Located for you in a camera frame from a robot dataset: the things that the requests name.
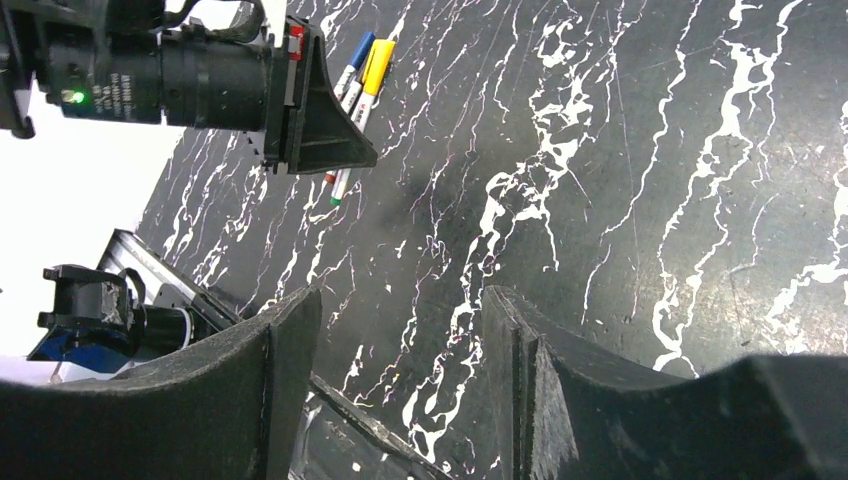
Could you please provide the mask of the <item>yellow pen cap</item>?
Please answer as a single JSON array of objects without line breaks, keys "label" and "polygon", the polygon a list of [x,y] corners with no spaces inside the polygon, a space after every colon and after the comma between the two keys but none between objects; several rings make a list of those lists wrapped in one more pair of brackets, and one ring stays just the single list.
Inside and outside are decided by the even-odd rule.
[{"label": "yellow pen cap", "polygon": [[388,39],[376,39],[372,43],[362,77],[363,93],[378,95],[395,46],[396,42]]}]

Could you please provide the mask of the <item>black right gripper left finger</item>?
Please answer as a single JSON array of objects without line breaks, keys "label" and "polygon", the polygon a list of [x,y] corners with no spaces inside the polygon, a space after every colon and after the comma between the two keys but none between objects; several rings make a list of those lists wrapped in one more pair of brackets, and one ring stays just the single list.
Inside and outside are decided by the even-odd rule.
[{"label": "black right gripper left finger", "polygon": [[5,479],[284,479],[322,321],[303,288],[109,380],[1,385]]}]

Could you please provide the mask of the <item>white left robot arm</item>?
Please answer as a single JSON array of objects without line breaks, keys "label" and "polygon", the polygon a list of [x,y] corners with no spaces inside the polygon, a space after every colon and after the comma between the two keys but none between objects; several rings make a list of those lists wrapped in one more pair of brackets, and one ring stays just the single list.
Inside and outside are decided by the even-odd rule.
[{"label": "white left robot arm", "polygon": [[320,29],[250,1],[210,29],[186,1],[5,1],[1,127],[35,130],[34,90],[67,118],[243,132],[263,167],[371,168],[377,152],[335,97]]}]

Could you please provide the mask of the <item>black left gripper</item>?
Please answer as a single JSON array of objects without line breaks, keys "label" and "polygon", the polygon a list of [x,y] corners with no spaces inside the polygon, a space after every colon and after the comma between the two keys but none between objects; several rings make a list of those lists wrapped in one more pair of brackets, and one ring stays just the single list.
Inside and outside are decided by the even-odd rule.
[{"label": "black left gripper", "polygon": [[333,91],[321,30],[287,16],[268,40],[263,167],[292,175],[374,167],[372,142]]}]

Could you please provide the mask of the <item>white pen blue cap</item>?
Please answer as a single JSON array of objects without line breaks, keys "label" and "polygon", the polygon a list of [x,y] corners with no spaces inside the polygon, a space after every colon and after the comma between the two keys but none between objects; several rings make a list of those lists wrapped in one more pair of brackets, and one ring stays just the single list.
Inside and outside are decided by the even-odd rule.
[{"label": "white pen blue cap", "polygon": [[373,31],[366,31],[362,36],[357,47],[354,49],[349,61],[347,62],[347,65],[342,71],[342,74],[335,83],[333,91],[338,100],[341,100],[343,98],[346,89],[349,86],[349,83],[366,62],[370,50],[372,48],[373,42],[375,40],[376,35]]}]

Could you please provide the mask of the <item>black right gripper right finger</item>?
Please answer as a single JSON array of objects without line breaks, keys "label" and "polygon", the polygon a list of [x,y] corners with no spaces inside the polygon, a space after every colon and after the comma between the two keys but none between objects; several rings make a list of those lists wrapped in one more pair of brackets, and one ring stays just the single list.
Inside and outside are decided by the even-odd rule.
[{"label": "black right gripper right finger", "polygon": [[752,355],[697,379],[575,335],[489,286],[483,342],[507,479],[843,479],[847,360]]}]

